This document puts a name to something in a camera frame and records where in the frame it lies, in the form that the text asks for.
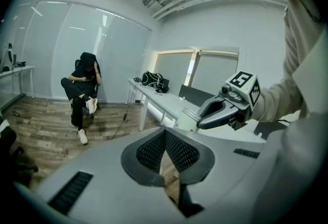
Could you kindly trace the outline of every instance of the black pants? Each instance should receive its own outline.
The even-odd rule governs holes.
[[[72,124],[76,127],[82,128],[83,126],[83,111],[82,108],[86,106],[85,100],[79,98],[80,95],[85,94],[90,96],[94,89],[91,88],[79,88],[78,84],[73,84],[67,78],[63,78],[60,81],[62,87],[65,89],[68,100],[73,99],[73,112],[72,112]]]

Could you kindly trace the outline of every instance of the roller shade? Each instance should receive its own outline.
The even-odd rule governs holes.
[[[158,54],[154,73],[160,73],[168,79],[169,92],[179,95],[181,85],[185,83],[193,52]]]
[[[192,87],[217,95],[225,80],[236,72],[238,57],[202,54]]]

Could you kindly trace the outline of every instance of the wooden floor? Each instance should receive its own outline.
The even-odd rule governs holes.
[[[130,105],[127,119],[115,138],[139,132],[141,107],[140,104]],[[32,159],[39,168],[39,172],[32,175],[29,188],[34,189],[54,170],[94,144],[110,141],[126,110],[124,104],[101,103],[94,119],[84,116],[89,143],[83,146],[77,137],[77,128],[71,124],[72,109],[68,101],[24,97],[13,104],[3,116],[17,133],[17,142],[25,150],[24,156]],[[148,113],[144,129],[156,127],[159,122]],[[166,153],[160,173],[165,178],[166,193],[177,203],[179,175]]]

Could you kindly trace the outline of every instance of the necklace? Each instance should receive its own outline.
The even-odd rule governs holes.
[[[305,6],[305,4],[302,2],[302,0],[299,0],[300,2],[301,2],[301,4],[304,6],[304,8],[306,9],[306,11],[307,11],[307,13],[309,14],[309,16],[311,17],[311,19],[313,20],[313,21],[315,21],[316,23],[319,23],[319,24],[321,24],[321,23],[323,23],[323,19],[322,19],[322,17],[315,17],[315,16],[313,16],[312,14],[311,14],[311,12],[309,11],[309,9]]]

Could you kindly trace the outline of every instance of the beige sleeve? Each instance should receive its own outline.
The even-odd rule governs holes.
[[[283,80],[279,84],[274,84],[269,89],[262,89],[251,115],[251,119],[257,121],[275,121],[301,108],[301,93],[292,78],[292,74],[299,66],[297,48],[290,30],[288,15],[284,16],[284,21],[286,57],[283,62]]]

